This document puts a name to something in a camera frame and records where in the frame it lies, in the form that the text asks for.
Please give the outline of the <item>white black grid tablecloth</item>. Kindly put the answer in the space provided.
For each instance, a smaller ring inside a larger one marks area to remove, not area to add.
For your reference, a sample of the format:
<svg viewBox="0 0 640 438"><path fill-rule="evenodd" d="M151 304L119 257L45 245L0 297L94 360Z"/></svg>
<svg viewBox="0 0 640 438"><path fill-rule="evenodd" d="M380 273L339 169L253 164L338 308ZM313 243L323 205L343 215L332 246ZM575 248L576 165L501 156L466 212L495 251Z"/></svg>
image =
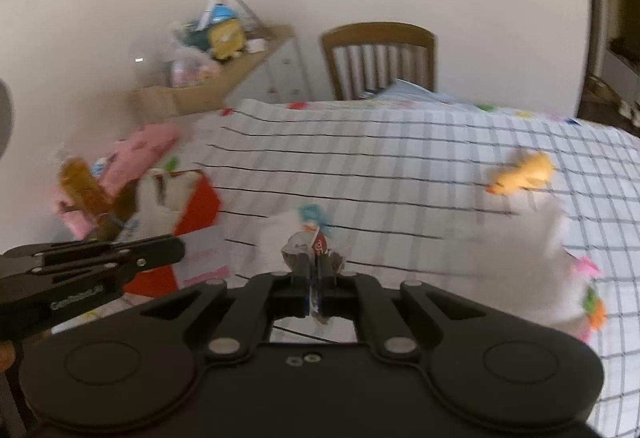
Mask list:
<svg viewBox="0 0 640 438"><path fill-rule="evenodd" d="M493 195L488 184L527 155L555 171L538 190ZM311 106L242 102L202 117L178 153L209 176L238 280L282 266L283 214L318 204L347 270L394 288L449 291L445 243L458 224L495 221L560 201L563 238L600 269L602 307L590 346L604 386L590 424L605 437L639 432L639 143L577 120L474 112L460 106Z"/></svg>

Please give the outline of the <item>glass bowl vase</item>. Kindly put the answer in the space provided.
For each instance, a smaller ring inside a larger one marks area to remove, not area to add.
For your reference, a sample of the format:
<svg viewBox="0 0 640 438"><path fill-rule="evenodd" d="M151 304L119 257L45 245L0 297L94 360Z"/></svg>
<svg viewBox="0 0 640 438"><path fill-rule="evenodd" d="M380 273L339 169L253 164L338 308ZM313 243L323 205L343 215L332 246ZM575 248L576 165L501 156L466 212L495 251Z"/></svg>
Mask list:
<svg viewBox="0 0 640 438"><path fill-rule="evenodd" d="M139 87L169 85L171 52L166 35L136 38L129 47L129 59Z"/></svg>

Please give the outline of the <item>teal white tissue box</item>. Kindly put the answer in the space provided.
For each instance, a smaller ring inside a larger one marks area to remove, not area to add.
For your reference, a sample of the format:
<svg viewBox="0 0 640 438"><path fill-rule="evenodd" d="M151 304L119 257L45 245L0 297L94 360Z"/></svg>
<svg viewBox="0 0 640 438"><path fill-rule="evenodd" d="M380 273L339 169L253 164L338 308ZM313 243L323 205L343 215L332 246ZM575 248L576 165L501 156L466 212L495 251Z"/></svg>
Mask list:
<svg viewBox="0 0 640 438"><path fill-rule="evenodd" d="M186 248L181 262L172 266L178 288L231 276L229 245L218 226L179 236Z"/></svg>

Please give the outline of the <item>plastic bag of candy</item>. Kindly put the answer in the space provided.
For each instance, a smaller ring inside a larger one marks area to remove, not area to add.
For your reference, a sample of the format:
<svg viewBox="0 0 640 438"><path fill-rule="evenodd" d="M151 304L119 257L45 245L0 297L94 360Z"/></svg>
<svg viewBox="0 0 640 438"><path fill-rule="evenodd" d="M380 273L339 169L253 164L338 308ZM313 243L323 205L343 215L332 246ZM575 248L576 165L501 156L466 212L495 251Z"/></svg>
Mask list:
<svg viewBox="0 0 640 438"><path fill-rule="evenodd" d="M174 51L170 64L170 81L174 88L202 84L220 74L221 65L206 52L193 47Z"/></svg>

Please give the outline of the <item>small snack wrapper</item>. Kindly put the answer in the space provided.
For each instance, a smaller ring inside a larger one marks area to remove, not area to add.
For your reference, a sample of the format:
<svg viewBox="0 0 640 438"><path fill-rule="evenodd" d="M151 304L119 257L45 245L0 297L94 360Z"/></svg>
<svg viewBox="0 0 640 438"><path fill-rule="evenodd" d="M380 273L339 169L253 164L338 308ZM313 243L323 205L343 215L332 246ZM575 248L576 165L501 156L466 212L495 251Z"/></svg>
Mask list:
<svg viewBox="0 0 640 438"><path fill-rule="evenodd" d="M294 276L305 280L308 311L321 325L330 317L321 313L324 284L339 273L345 257L326 235L329 229L324 210L318 204L306 204L283 214L284 233L288 237L281 254Z"/></svg>

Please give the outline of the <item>wooden side cabinet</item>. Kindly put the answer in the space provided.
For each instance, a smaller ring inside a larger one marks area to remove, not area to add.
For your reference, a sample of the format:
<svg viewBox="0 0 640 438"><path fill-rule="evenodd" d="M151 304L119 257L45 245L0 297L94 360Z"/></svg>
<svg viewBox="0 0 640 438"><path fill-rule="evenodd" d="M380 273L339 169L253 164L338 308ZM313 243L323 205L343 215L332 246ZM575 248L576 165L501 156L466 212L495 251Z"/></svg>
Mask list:
<svg viewBox="0 0 640 438"><path fill-rule="evenodd" d="M162 122L171 117L233 108L244 99L266 103L312 99L308 74L294 30L274 26L273 38L257 54L242 54L204 83L181 88L152 86L132 94L138 117Z"/></svg>

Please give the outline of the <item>white plush toy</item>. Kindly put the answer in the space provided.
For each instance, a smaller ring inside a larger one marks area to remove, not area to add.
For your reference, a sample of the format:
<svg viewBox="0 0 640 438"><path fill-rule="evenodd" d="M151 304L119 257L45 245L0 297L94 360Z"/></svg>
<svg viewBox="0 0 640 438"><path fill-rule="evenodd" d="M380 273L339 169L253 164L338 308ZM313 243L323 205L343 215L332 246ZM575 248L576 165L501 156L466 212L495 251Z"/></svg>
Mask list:
<svg viewBox="0 0 640 438"><path fill-rule="evenodd" d="M570 220L560 201L484 224L458 224L445 243L452 291L587 343L600 326L593 288L600 269L563 245Z"/></svg>

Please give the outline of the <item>brown wooden chair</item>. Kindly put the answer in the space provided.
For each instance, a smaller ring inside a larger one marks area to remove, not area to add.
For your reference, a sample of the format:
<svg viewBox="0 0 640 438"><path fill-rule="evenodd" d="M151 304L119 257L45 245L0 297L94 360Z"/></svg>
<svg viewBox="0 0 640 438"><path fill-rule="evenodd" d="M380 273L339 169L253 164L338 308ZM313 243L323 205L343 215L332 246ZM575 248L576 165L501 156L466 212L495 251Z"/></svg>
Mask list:
<svg viewBox="0 0 640 438"><path fill-rule="evenodd" d="M334 98L382 94L396 80L437 88L437 37L409 23L358 22L320 35Z"/></svg>

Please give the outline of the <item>pink folded cloth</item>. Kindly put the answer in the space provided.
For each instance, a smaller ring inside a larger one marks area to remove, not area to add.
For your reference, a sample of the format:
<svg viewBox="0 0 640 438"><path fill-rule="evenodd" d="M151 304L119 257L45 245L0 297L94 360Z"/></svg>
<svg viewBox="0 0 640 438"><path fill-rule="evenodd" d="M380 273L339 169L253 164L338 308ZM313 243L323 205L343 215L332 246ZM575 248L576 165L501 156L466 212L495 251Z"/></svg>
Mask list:
<svg viewBox="0 0 640 438"><path fill-rule="evenodd" d="M176 124L146 124L125 140L115 142L104 158L93 166L93 175L111 196L131 180L142 177L180 139ZM91 232L90 218L81 213L62 190L53 193L52 207L75 239L81 240Z"/></svg>

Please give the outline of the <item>red gold metal tin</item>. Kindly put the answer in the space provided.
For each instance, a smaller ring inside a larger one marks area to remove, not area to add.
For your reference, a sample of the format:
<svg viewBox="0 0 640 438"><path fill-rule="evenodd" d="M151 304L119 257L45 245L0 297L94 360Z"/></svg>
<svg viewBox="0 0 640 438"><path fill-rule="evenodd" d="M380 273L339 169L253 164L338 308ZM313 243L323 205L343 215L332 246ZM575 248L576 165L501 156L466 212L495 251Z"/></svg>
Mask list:
<svg viewBox="0 0 640 438"><path fill-rule="evenodd" d="M186 211L172 234L173 236L179 237L210 226L218 226L217 218L220 210L220 199L205 174L199 170L194 170L194 172L201 174L202 178L196 185L190 202L186 206ZM122 232L119 233L117 238L119 242L141 240L136 238L137 211L136 189L136 212L124 225ZM181 290L181 288L178 288L172 266L163 266L151 271L139 272L134 280L125 286L125 292L146 297L160 297Z"/></svg>

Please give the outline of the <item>yellow toy box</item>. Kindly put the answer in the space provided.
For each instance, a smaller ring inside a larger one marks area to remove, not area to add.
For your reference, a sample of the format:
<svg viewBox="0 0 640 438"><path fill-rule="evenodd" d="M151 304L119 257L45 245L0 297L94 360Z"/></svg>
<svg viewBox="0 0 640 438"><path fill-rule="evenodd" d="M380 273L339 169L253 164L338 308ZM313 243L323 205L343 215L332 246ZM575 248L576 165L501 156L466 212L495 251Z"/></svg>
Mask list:
<svg viewBox="0 0 640 438"><path fill-rule="evenodd" d="M246 38L239 19L229 19L211 26L207 32L209 54L217 61L235 58L244 50Z"/></svg>

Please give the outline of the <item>amber drink bottle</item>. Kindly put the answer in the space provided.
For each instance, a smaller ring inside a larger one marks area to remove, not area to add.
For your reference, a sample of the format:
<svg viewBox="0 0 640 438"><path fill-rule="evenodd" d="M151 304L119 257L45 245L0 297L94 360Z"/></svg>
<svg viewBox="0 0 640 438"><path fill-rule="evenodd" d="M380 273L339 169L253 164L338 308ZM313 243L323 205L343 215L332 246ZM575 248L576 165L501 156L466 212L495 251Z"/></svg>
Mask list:
<svg viewBox="0 0 640 438"><path fill-rule="evenodd" d="M63 158L58 182L73 204L92 220L96 237L105 241L114 239L113 200L87 162L76 155Z"/></svg>

